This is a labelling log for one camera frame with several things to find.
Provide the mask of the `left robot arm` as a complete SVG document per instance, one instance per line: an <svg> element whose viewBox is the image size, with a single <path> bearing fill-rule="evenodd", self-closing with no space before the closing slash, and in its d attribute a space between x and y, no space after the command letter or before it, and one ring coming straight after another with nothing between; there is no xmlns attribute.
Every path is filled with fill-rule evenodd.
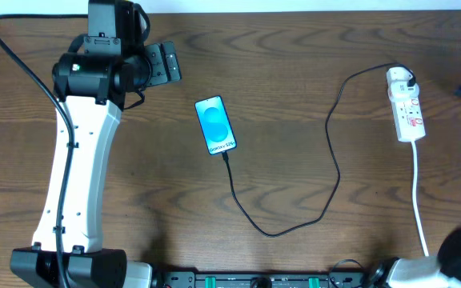
<svg viewBox="0 0 461 288"><path fill-rule="evenodd" d="M92 1L87 19L52 70L57 138L46 204L10 268L34 287L151 287L149 264L103 247L102 195L126 95L179 81L178 59L171 42L146 43L150 20L137 3Z"/></svg>

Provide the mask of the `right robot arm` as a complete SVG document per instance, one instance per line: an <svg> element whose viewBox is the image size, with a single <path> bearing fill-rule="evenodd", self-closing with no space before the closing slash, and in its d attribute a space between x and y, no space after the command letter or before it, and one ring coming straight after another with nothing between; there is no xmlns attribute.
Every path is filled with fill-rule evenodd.
<svg viewBox="0 0 461 288"><path fill-rule="evenodd" d="M419 158L416 142L426 136L419 104L419 86L412 71L401 66L387 73L387 96L391 102L397 139L411 145L413 180L411 201L415 225L423 251L421 258L392 258L380 262L363 281L365 287L461 287L461 227L431 254L423 231L418 204Z"/></svg>

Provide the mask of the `blue Samsung Galaxy smartphone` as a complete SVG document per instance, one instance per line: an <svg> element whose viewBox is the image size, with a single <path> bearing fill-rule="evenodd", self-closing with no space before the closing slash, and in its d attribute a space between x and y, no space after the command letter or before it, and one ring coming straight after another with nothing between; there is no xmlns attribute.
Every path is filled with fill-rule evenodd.
<svg viewBox="0 0 461 288"><path fill-rule="evenodd" d="M224 153L237 147L222 97L216 95L194 104L206 148L210 155Z"/></svg>

